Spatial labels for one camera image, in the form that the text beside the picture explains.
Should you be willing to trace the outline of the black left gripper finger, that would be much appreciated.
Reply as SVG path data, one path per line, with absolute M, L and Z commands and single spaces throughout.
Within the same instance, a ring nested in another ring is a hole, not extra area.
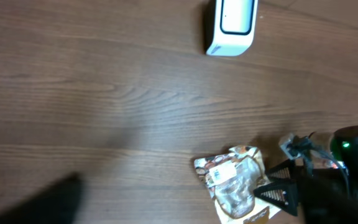
M 83 179 L 70 174 L 32 198 L 0 213 L 0 224 L 73 223 L 83 196 Z

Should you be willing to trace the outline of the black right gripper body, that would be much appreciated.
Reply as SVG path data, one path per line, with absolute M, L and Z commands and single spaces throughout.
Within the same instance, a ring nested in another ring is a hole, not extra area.
M 307 224 L 348 224 L 353 222 L 349 197 L 337 182 L 299 175 L 299 202 Z

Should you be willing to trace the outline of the brown beige cookie pouch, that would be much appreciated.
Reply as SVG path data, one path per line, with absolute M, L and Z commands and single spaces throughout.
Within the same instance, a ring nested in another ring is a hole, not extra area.
M 254 146 L 234 146 L 228 153 L 194 160 L 221 223 L 267 223 L 280 208 L 254 195 L 267 185 L 262 153 Z

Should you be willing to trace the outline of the green lid jar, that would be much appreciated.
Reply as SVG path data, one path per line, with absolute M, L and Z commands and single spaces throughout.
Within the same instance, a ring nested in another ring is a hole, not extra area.
M 339 143 L 335 137 L 333 137 L 331 139 L 329 148 L 330 148 L 331 154 L 333 155 L 333 158 L 335 158 L 335 160 L 337 160 L 337 161 L 342 161 L 341 148 L 340 148 Z

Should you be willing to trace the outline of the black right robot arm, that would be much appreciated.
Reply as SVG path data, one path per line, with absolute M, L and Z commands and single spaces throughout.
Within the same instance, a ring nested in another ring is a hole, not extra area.
M 333 132 L 324 143 L 315 133 L 280 140 L 288 157 L 266 171 L 271 181 L 254 195 L 298 215 L 305 223 L 358 223 L 358 126 Z

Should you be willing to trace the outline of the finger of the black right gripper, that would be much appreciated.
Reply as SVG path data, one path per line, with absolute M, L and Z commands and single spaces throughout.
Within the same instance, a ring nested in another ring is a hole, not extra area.
M 284 212 L 298 216 L 298 189 L 295 181 L 276 181 L 256 188 L 254 196 Z
M 295 161 L 287 159 L 275 167 L 267 170 L 265 175 L 272 181 L 291 180 L 295 181 Z

